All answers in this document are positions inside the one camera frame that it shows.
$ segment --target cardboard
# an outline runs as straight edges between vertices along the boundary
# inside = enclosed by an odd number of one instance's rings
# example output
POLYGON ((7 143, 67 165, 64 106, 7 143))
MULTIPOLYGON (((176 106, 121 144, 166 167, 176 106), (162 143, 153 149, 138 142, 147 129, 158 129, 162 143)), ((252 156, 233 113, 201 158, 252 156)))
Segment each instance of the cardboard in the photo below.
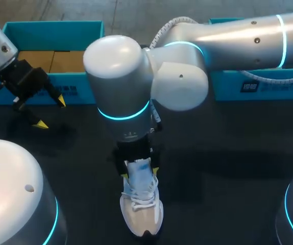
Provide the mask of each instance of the cardboard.
POLYGON ((50 71, 54 53, 54 51, 20 51, 18 54, 18 60, 25 59, 33 68, 41 67, 48 73, 50 71))
POLYGON ((55 52, 50 73, 85 72, 84 51, 55 52))

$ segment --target shoelace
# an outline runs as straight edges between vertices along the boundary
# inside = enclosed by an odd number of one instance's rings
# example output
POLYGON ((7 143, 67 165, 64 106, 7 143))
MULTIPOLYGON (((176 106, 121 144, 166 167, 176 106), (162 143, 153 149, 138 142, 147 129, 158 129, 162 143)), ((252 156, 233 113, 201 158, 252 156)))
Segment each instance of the shoelace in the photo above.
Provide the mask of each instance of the shoelace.
POLYGON ((139 208, 150 208, 156 205, 155 191, 157 186, 158 179, 156 176, 153 176, 149 190, 135 190, 131 188, 131 193, 122 192, 122 194, 131 198, 133 211, 139 208))

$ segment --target screw hole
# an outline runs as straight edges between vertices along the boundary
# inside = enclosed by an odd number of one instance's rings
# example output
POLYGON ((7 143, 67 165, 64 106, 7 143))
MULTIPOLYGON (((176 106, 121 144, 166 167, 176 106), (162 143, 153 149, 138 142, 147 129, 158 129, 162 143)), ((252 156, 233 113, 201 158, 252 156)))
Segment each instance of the screw hole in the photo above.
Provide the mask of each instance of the screw hole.
POLYGON ((2 46, 2 51, 3 51, 4 53, 8 52, 8 48, 7 48, 6 46, 2 46))
POLYGON ((34 192, 34 187, 33 187, 32 185, 26 185, 26 186, 25 186, 25 190, 26 190, 27 192, 34 192))

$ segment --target white sneaker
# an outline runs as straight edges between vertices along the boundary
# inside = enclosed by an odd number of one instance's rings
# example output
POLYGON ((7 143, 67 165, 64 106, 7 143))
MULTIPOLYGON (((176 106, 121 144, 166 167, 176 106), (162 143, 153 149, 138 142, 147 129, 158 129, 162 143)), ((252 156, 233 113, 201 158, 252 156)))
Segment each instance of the white sneaker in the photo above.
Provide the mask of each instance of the white sneaker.
POLYGON ((120 197, 125 222, 137 237, 156 235, 163 220, 163 205, 150 160, 128 163, 127 168, 129 180, 124 178, 124 191, 120 197))

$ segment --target black table surface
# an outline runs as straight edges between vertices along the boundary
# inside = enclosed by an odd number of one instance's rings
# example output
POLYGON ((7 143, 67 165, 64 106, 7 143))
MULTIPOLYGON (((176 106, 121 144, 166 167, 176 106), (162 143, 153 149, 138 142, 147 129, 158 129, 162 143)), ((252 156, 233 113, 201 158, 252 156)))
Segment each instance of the black table surface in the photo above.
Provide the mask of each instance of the black table surface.
MULTIPOLYGON (((157 244, 273 245, 274 221, 293 177, 293 101, 216 102, 170 112, 159 105, 165 150, 157 244)), ((47 176, 68 226, 68 245, 139 244, 119 207, 122 179, 95 105, 32 107, 50 126, 30 127, 0 107, 0 139, 26 148, 47 176)))

